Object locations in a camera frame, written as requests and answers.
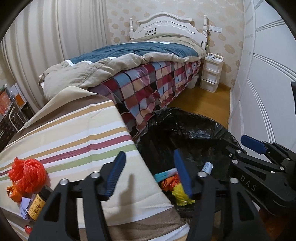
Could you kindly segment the yellow label dark bottle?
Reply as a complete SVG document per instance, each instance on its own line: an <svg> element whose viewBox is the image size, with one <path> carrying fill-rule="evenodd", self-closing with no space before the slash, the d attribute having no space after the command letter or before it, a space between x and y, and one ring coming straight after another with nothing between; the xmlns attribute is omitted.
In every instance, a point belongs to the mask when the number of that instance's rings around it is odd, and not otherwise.
<svg viewBox="0 0 296 241"><path fill-rule="evenodd" d="M51 193L52 189L45 185L41 191L36 194L28 210L28 215L33 221L37 220Z"/></svg>

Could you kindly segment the red cylindrical can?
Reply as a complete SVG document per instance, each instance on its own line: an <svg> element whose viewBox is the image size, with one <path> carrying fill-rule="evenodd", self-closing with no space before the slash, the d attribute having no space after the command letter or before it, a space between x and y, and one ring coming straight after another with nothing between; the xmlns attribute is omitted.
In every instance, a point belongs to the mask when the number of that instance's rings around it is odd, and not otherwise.
<svg viewBox="0 0 296 241"><path fill-rule="evenodd" d="M26 234L30 235L31 232L32 232L32 230L33 230L33 228L30 225L26 225L24 227L24 230L25 230Z"/></svg>

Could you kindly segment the white cosmetic tube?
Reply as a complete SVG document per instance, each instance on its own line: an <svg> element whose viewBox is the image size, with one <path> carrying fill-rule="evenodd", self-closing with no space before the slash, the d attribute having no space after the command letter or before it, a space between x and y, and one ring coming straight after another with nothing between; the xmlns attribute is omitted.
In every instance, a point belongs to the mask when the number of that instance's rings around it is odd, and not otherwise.
<svg viewBox="0 0 296 241"><path fill-rule="evenodd" d="M206 162L202 168L202 172L205 172L208 175L211 175L212 169L213 169L213 164L211 162Z"/></svg>

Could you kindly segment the lavender paper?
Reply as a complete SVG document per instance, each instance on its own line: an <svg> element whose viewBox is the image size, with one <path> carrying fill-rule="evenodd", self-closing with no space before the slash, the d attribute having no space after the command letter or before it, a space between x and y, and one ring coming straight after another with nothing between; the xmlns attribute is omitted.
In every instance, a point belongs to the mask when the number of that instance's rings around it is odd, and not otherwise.
<svg viewBox="0 0 296 241"><path fill-rule="evenodd" d="M20 214L24 220L31 219L29 217L29 208L31 206L31 203L32 203L32 200L30 198L22 197L21 203L20 203Z"/></svg>

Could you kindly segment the orange snack wrapper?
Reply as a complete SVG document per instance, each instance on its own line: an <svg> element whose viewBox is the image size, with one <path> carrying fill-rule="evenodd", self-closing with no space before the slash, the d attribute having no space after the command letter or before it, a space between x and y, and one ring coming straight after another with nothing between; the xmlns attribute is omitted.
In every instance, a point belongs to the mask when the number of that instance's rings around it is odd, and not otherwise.
<svg viewBox="0 0 296 241"><path fill-rule="evenodd" d="M7 187L6 193L10 199L16 203L20 203L22 201L23 194L20 190L18 190L16 184Z"/></svg>

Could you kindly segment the red foam net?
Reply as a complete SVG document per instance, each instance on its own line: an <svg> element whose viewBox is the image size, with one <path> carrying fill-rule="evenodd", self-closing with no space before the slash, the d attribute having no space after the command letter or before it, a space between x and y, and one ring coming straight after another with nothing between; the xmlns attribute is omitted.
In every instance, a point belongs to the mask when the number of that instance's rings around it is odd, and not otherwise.
<svg viewBox="0 0 296 241"><path fill-rule="evenodd" d="M47 180L43 164L36 159L15 158L8 176L17 190L22 193L34 193L41 190Z"/></svg>

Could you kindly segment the yellow foam net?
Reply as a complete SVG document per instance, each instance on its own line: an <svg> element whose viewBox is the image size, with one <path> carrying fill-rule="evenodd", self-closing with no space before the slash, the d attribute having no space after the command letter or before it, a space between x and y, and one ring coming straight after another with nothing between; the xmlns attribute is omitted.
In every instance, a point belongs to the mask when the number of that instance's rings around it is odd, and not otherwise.
<svg viewBox="0 0 296 241"><path fill-rule="evenodd" d="M176 204L178 206L186 206L186 205L191 205L195 203L195 200L192 200L185 192L183 189L183 186L181 183L178 183L174 186L172 190L172 195L176 199Z"/></svg>

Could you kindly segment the orange paper piece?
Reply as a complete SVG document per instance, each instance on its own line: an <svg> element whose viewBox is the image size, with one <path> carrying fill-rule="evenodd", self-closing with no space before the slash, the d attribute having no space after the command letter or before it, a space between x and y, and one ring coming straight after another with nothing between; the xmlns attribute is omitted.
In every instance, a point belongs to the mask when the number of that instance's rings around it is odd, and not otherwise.
<svg viewBox="0 0 296 241"><path fill-rule="evenodd" d="M174 176L166 178L161 183L161 188L164 191L172 192L174 187L180 183L179 175L176 173Z"/></svg>

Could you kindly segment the white teal box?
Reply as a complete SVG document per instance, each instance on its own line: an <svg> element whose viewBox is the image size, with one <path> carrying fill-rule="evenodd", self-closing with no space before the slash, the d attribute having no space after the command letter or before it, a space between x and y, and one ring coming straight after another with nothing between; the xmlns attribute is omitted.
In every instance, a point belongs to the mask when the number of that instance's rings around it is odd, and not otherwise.
<svg viewBox="0 0 296 241"><path fill-rule="evenodd" d="M170 178L174 176L177 173L177 168L172 168L167 171L157 173L154 175L154 179L156 180L157 183L162 182L166 178Z"/></svg>

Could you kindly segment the black trash bag bin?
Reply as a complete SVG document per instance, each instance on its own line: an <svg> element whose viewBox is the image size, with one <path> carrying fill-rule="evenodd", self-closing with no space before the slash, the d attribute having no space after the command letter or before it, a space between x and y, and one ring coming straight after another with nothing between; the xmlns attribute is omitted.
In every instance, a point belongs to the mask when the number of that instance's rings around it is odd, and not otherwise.
<svg viewBox="0 0 296 241"><path fill-rule="evenodd" d="M173 152L179 149L198 169L210 162L211 175L223 181L232 160L226 145L239 146L236 138L215 120L179 108L158 110L135 144L152 175L174 168Z"/></svg>

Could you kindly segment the white wardrobe door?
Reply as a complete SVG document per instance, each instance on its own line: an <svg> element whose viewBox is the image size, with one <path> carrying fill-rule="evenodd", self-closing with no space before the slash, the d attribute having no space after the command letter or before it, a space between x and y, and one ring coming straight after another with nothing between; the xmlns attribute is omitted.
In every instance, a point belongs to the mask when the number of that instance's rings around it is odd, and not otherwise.
<svg viewBox="0 0 296 241"><path fill-rule="evenodd" d="M267 1L244 1L244 41L229 131L295 150L295 38Z"/></svg>

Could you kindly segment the striped bed sheet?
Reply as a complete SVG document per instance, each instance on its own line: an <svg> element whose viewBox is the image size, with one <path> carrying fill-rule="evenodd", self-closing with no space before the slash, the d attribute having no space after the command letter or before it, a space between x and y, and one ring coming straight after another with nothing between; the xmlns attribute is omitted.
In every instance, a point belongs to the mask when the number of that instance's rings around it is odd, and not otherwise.
<svg viewBox="0 0 296 241"><path fill-rule="evenodd" d="M29 224L8 197L14 159L38 160L47 184L79 181L125 152L126 164L112 197L102 203L112 240L185 240L189 225L159 188L113 101L67 87L49 101L1 152L1 211L16 238L30 240Z"/></svg>

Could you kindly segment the white plastic drawer unit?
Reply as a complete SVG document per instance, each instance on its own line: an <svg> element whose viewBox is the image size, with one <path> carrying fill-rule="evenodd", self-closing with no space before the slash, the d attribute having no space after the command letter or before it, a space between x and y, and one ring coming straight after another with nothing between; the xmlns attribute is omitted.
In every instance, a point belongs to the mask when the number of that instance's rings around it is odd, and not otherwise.
<svg viewBox="0 0 296 241"><path fill-rule="evenodd" d="M208 92L214 93L219 85L223 68L224 57L208 53L204 58L200 87Z"/></svg>

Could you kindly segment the plaid bed sheet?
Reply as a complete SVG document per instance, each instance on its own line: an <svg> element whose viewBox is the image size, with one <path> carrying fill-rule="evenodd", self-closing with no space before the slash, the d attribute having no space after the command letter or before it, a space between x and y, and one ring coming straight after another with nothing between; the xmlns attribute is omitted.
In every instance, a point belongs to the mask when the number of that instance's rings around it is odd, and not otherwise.
<svg viewBox="0 0 296 241"><path fill-rule="evenodd" d="M201 61L150 62L117 73L88 91L111 99L132 137L143 129L154 112L169 105L196 80Z"/></svg>

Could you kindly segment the cardboard box with orange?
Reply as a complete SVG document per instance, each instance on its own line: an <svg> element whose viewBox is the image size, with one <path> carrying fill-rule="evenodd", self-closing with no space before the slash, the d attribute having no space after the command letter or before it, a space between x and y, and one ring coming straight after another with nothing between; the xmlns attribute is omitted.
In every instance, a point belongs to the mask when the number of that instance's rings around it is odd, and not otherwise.
<svg viewBox="0 0 296 241"><path fill-rule="evenodd" d="M10 88L6 84L1 87L2 116L5 116L12 104L16 104L19 107L19 109L22 109L26 103L27 101L17 84L14 84Z"/></svg>

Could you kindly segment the white bed headboard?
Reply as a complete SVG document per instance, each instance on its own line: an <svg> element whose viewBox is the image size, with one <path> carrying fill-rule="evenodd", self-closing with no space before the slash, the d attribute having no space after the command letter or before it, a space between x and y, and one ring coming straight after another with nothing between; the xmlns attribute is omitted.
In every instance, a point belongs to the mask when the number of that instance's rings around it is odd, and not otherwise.
<svg viewBox="0 0 296 241"><path fill-rule="evenodd" d="M144 36L162 33L174 33L184 35L197 41L202 48L206 48L208 42L208 18L203 16L203 30L200 33L194 26L192 18L176 16L167 12L160 12L138 21L138 28L134 29L133 19L129 20L129 38L131 40Z"/></svg>

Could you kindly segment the blue beige duvet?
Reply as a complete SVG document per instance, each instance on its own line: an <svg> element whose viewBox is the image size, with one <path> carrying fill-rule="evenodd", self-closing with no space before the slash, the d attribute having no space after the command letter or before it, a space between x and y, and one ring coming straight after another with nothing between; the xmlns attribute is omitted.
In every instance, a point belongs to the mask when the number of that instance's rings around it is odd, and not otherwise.
<svg viewBox="0 0 296 241"><path fill-rule="evenodd" d="M44 98L50 101L69 86L87 89L117 73L149 62L196 62L206 51L194 39L175 33L145 36L109 45L49 67L40 76Z"/></svg>

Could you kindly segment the cream curtain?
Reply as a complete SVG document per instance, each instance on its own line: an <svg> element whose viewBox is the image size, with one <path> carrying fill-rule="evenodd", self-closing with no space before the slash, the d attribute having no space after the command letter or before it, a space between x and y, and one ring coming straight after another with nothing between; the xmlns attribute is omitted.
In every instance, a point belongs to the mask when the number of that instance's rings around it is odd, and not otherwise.
<svg viewBox="0 0 296 241"><path fill-rule="evenodd" d="M1 49L36 113L45 105L39 76L46 69L109 44L105 1L31 1L10 25Z"/></svg>

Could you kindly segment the white wall switch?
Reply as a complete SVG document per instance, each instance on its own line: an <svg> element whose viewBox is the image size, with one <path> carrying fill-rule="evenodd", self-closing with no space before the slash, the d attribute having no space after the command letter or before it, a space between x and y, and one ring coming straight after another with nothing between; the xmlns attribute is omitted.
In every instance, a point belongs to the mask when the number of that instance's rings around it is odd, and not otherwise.
<svg viewBox="0 0 296 241"><path fill-rule="evenodd" d="M213 31L213 32L217 32L217 33L222 33L222 28L216 27L216 26L212 26L212 25L208 25L208 30L209 31Z"/></svg>

